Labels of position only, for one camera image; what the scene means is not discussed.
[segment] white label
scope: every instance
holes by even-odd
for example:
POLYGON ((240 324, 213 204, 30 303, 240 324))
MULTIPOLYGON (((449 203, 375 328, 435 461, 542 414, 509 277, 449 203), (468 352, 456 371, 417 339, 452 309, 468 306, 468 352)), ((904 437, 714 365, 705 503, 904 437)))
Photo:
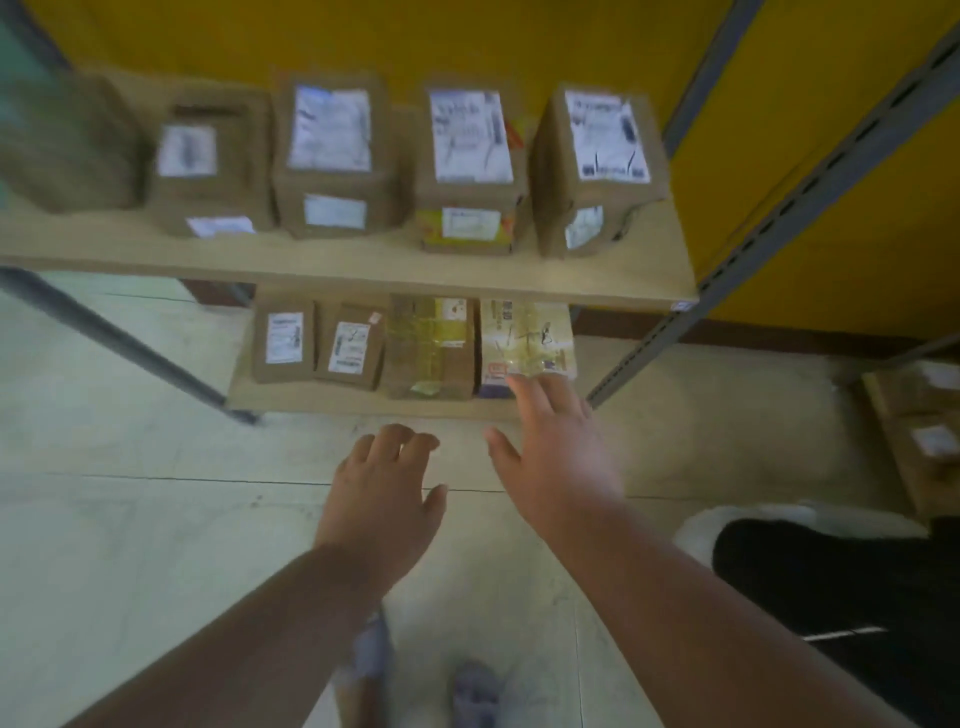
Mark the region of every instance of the white label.
POLYGON ((568 91, 566 108, 581 180, 650 181, 630 102, 568 91))
POLYGON ((362 230, 367 226, 367 203, 341 197, 304 195, 303 217, 307 225, 362 230))
POLYGON ((494 240, 500 230, 500 213, 494 209, 444 207, 444 237, 459 240, 494 240))
POLYGON ((918 427, 910 430, 910 434, 927 457, 951 457, 960 454, 960 442, 957 442, 956 435, 949 427, 918 427))
POLYGON ((288 167, 370 172, 370 95, 367 91, 297 86, 294 114, 288 167))
POLYGON ((163 127, 156 173, 161 177, 211 177, 217 174, 217 130, 213 127, 163 127))
POLYGON ((267 363, 303 361, 303 312, 267 314, 267 363))
POLYGON ((440 299, 440 318, 444 321, 466 321, 467 299, 440 299))
POLYGON ((437 182, 512 182, 496 91, 430 91, 437 182))
POLYGON ((603 228, 603 207, 585 207, 577 210, 573 222, 566 226, 566 248, 575 251, 592 240, 603 228))
POLYGON ((197 237, 213 237, 232 232, 256 232, 249 217, 188 217, 186 222, 197 237))
POLYGON ((367 357, 369 324, 352 324, 341 321, 333 339, 333 351, 327 369, 344 375, 363 374, 363 362, 367 357))
POLYGON ((960 389, 960 366, 944 361, 922 361, 920 371, 931 387, 960 389))

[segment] foot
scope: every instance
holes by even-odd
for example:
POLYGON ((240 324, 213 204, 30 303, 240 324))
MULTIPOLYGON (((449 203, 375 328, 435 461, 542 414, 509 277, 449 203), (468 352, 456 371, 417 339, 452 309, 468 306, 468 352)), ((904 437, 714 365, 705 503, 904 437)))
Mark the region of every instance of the foot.
POLYGON ((500 709, 500 683, 478 662, 463 663, 453 674, 453 728, 494 728, 500 709))

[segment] right hand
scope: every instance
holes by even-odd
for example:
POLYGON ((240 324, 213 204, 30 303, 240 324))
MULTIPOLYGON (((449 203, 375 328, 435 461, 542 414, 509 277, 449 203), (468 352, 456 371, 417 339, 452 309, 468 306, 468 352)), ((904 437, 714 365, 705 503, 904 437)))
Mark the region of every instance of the right hand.
POLYGON ((490 458, 520 515, 549 541, 566 526, 624 502, 620 474, 589 404, 565 376, 510 376, 523 453, 500 430, 484 432, 490 458))

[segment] package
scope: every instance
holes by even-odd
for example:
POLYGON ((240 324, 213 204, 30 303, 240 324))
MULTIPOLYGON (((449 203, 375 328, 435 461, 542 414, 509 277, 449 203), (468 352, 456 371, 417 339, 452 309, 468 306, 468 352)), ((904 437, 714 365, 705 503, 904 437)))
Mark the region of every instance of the package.
POLYGON ((566 303, 480 302, 480 388, 483 399, 512 397, 507 375, 577 377, 573 327, 566 303))
POLYGON ((148 212, 178 237, 270 230, 276 222, 269 162, 266 92, 189 85, 160 130, 148 212))
POLYGON ((383 366, 386 328, 383 309, 341 304, 333 316, 323 321, 314 377, 376 389, 383 366))
POLYGON ((254 381, 312 380, 316 319, 316 306, 309 299, 258 300, 253 315, 254 381))
POLYGON ((393 110, 375 73, 291 76, 277 89, 274 190, 297 238, 346 237, 400 224, 393 110))
POLYGON ((923 360, 877 372, 876 376, 883 380, 885 403, 891 415, 960 410, 958 364, 923 360))
POLYGON ((47 212, 134 207, 149 144, 106 79, 65 73, 2 85, 0 178, 47 212))
POLYGON ((928 474, 939 476, 945 466, 960 464, 960 415, 910 415, 899 419, 908 442, 928 474))
POLYGON ((542 255, 593 255, 617 242, 643 205, 670 196, 650 102, 562 85, 540 121, 530 177, 542 255))
POLYGON ((391 296, 382 389, 394 399, 469 400, 476 302, 391 296))
POLYGON ((423 102, 414 184, 423 248, 510 253, 528 194, 517 94, 502 83, 444 80, 427 85, 423 102))

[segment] gray metal frame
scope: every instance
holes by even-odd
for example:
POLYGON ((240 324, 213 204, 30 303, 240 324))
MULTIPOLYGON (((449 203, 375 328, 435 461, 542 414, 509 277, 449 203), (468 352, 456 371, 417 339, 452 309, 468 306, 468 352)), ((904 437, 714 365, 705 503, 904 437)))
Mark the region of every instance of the gray metal frame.
POLYGON ((678 342, 824 210, 956 99, 960 94, 958 47, 960 24, 700 282, 700 301, 696 305, 666 316, 593 388, 588 396, 590 404, 602 404, 667 347, 678 342))
POLYGON ((763 0, 733 0, 727 16, 704 54, 697 72, 687 85, 680 103, 663 128, 663 146, 671 158, 680 149, 686 133, 700 115, 713 87, 720 80, 728 61, 733 57, 741 38, 754 22, 756 14, 763 7, 763 0))
POLYGON ((67 296, 36 273, 19 268, 0 267, 0 290, 6 291, 27 305, 66 324, 78 333, 120 354, 141 369, 158 376, 168 384, 204 404, 220 410, 244 425, 255 425, 259 419, 252 412, 227 407, 227 398, 204 384, 182 367, 161 356, 123 329, 114 326, 100 314, 67 296))

